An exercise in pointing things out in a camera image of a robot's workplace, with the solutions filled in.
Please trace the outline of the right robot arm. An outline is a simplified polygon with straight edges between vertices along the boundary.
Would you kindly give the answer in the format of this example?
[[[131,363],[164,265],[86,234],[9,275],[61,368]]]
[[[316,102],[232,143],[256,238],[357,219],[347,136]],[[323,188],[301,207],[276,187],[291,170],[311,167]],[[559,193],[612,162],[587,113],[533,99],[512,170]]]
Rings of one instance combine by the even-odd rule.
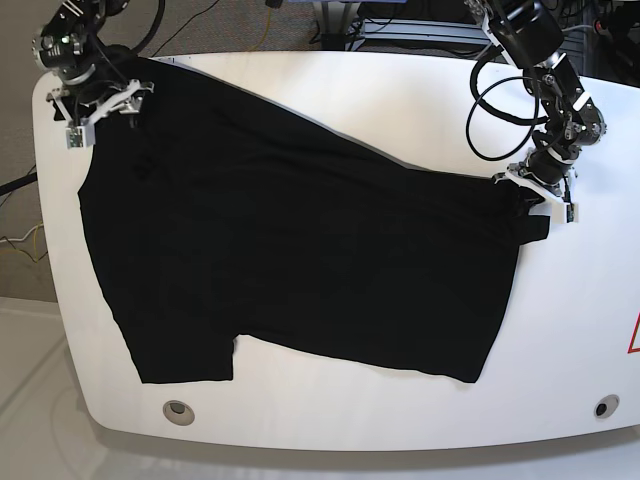
[[[127,6],[126,1],[64,1],[32,40],[37,65],[62,82],[47,99],[67,122],[73,141],[112,112],[137,114],[145,94],[153,90],[151,83],[126,76],[119,64],[135,58],[154,38],[166,3],[157,3],[151,26],[137,45],[106,46],[100,30]]]

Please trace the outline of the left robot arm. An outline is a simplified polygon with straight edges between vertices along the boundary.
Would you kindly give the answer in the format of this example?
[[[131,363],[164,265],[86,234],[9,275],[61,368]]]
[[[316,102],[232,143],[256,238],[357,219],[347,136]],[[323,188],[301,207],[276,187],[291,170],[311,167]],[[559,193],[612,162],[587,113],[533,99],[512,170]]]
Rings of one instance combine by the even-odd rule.
[[[510,181],[533,191],[549,206],[553,222],[575,222],[577,206],[570,190],[576,177],[574,163],[584,147],[601,140],[606,123],[569,57],[560,51],[563,30],[540,1],[467,1],[465,5],[490,41],[471,72],[472,108],[526,127],[525,140],[533,142],[522,161],[509,164],[493,181]],[[534,99],[532,118],[501,111],[484,100],[486,92],[478,91],[480,71],[499,56],[521,71],[513,79],[522,82]]]

